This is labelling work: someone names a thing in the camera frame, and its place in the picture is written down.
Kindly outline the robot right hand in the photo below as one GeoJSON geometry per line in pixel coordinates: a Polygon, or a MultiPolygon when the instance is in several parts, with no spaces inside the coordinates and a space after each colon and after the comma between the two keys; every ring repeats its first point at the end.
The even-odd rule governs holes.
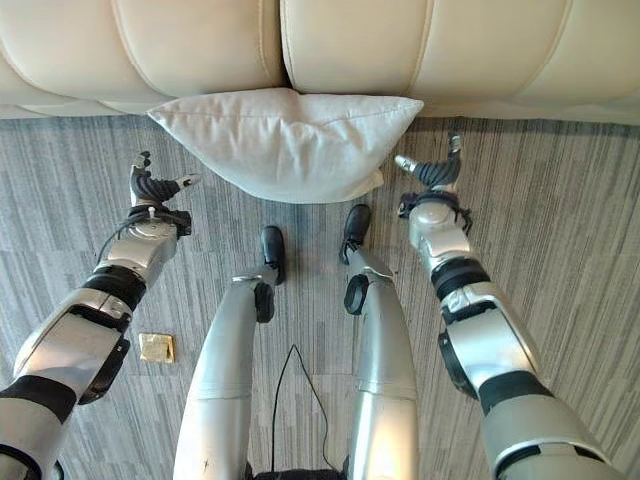
{"type": "Polygon", "coordinates": [[[450,133],[448,136],[447,158],[444,162],[418,162],[408,156],[396,155],[394,163],[403,171],[416,178],[429,190],[453,186],[461,170],[462,136],[450,133]]]}

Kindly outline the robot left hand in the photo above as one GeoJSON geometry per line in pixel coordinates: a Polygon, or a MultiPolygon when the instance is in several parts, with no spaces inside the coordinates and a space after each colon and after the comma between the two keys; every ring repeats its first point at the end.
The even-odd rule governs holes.
{"type": "Polygon", "coordinates": [[[199,174],[190,173],[175,179],[154,178],[150,170],[151,153],[138,154],[130,169],[129,191],[131,206],[163,204],[179,192],[195,186],[200,180],[199,174]]]}

